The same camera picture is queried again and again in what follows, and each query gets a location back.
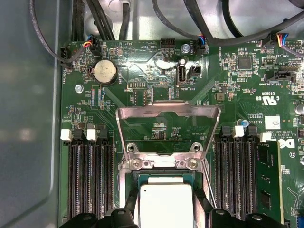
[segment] wire bundle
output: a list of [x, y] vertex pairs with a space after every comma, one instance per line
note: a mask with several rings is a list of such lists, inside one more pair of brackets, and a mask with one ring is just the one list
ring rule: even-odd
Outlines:
[[198, 36], [198, 38], [201, 40], [202, 44], [205, 45], [206, 42], [205, 42], [204, 36], [203, 36], [202, 34], [200, 34], [200, 35]]
[[277, 41], [278, 41], [278, 44], [279, 44], [279, 47], [283, 47], [285, 45], [285, 40], [286, 40], [286, 37], [288, 37], [288, 34], [277, 34], [276, 35], [277, 37]]
[[88, 37], [87, 41], [86, 41], [85, 43], [83, 43], [82, 46], [83, 46], [84, 48], [87, 48], [87, 47], [91, 46], [92, 43], [93, 43], [93, 41], [91, 40], [92, 38], [93, 38], [93, 35], [90, 35], [90, 36]]

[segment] screw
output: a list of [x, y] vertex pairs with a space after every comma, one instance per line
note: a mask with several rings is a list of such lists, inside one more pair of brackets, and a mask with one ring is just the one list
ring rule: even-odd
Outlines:
[[134, 146], [128, 146], [128, 151], [129, 151], [129, 152], [134, 151]]
[[190, 52], [190, 45], [189, 44], [183, 44], [182, 46], [181, 46], [181, 51], [182, 51], [182, 53], [189, 53]]
[[134, 159], [132, 161], [132, 166], [136, 169], [140, 169], [142, 165], [142, 162], [139, 159]]
[[190, 168], [195, 169], [198, 166], [198, 162], [192, 158], [188, 161], [188, 165]]
[[83, 85], [76, 85], [75, 86], [75, 92], [80, 94], [84, 91], [84, 86]]
[[200, 150], [200, 146], [195, 145], [195, 146], [194, 146], [194, 150], [195, 150], [195, 151], [199, 151], [199, 150]]
[[261, 216], [258, 216], [258, 215], [253, 215], [252, 218], [256, 221], [261, 221], [262, 220]]
[[220, 209], [216, 210], [215, 212], [219, 215], [224, 215], [225, 214], [225, 212], [223, 210], [220, 210]]
[[181, 59], [180, 59], [180, 64], [181, 64], [181, 65], [185, 65], [185, 64], [186, 64], [186, 60], [185, 60], [184, 58], [181, 58]]

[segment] capacitor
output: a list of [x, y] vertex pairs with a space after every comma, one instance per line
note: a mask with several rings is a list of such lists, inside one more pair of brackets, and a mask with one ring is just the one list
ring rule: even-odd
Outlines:
[[297, 113], [298, 115], [303, 115], [304, 114], [304, 104], [300, 104], [298, 105], [295, 109], [294, 109], [295, 113]]
[[117, 68], [110, 60], [98, 61], [89, 68], [91, 76], [101, 85], [109, 86], [118, 79]]
[[249, 126], [248, 120], [237, 120], [237, 125], [238, 126], [243, 126], [244, 128], [247, 128]]

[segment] white label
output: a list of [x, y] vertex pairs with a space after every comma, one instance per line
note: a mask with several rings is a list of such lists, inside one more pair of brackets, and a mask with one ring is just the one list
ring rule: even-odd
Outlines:
[[280, 116], [265, 116], [265, 129], [280, 130], [281, 129]]
[[287, 139], [286, 141], [284, 139], [279, 139], [278, 140], [280, 144], [280, 148], [287, 147], [289, 149], [294, 149], [295, 148], [295, 140], [294, 139]]

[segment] chip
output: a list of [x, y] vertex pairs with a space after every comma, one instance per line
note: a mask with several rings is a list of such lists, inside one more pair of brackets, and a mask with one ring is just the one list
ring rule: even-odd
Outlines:
[[269, 152], [268, 147], [266, 146], [259, 146], [258, 150], [258, 157], [261, 163], [268, 164], [269, 161]]
[[264, 207], [270, 209], [271, 207], [270, 194], [265, 191], [261, 191], [261, 202]]
[[251, 57], [238, 57], [237, 60], [239, 70], [251, 70]]
[[79, 128], [85, 128], [86, 125], [85, 125], [85, 123], [79, 123], [79, 124], [78, 124], [78, 127], [79, 127]]
[[304, 138], [304, 129], [298, 129], [298, 137]]
[[225, 94], [224, 93], [216, 93], [216, 100], [217, 101], [224, 101], [225, 100]]

